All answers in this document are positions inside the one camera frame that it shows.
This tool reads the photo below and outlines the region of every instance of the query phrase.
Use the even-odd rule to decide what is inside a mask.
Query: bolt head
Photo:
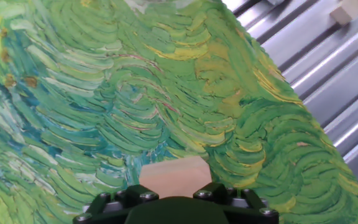
[[[140,197],[143,199],[152,199],[152,198],[155,198],[156,196],[157,196],[157,194],[154,192],[144,192],[144,193],[140,194]]]
[[[100,194],[100,197],[108,197],[109,195],[110,195],[109,193],[103,192]]]
[[[196,195],[201,198],[206,198],[212,196],[212,192],[207,190],[199,190],[196,192]]]
[[[90,218],[92,218],[92,215],[89,214],[89,213],[82,213],[81,215],[78,215],[78,216],[76,217],[76,219],[77,219],[78,221],[85,221],[85,220],[88,220],[88,219],[90,219]]]
[[[117,191],[117,195],[122,195],[122,194],[124,194],[126,191],[125,190],[119,190],[119,191]]]
[[[259,209],[259,212],[264,215],[273,215],[273,214],[277,213],[276,210],[271,209],[271,208],[261,208],[261,209]]]

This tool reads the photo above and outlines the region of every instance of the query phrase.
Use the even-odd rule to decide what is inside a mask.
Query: canvas
[[[282,223],[358,223],[358,181],[220,1],[0,1],[0,223],[71,223],[194,155]]]

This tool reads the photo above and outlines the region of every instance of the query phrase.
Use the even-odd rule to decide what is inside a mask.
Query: impasto painting
[[[358,181],[221,1],[0,1],[0,223],[71,223],[194,155],[282,223],[358,223]]]

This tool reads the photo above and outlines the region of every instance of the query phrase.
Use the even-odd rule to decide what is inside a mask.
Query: yellow brushstroke
[[[351,192],[352,194],[358,195],[357,182],[351,181],[344,175],[339,174],[338,183],[343,189],[347,190],[348,192]]]
[[[298,98],[285,98],[284,96],[280,95],[278,92],[279,90],[277,88],[274,87],[274,85],[265,77],[265,75],[259,71],[259,70],[254,70],[255,76],[257,77],[260,86],[263,87],[266,91],[268,91],[274,98],[280,100],[280,101],[284,101],[287,103],[294,103],[297,105],[303,105],[302,101],[299,100]]]
[[[279,213],[288,213],[296,205],[296,198],[293,196],[290,200],[283,204],[272,205]]]
[[[200,45],[198,47],[177,47],[174,53],[163,53],[153,47],[145,45],[148,49],[155,52],[158,56],[163,58],[168,58],[172,60],[185,61],[194,58],[199,58],[207,53],[208,47],[206,44]]]

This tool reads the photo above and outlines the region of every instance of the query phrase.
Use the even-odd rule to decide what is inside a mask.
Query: painting
[[[71,223],[201,156],[281,223],[358,223],[358,181],[218,0],[0,0],[0,223]]]

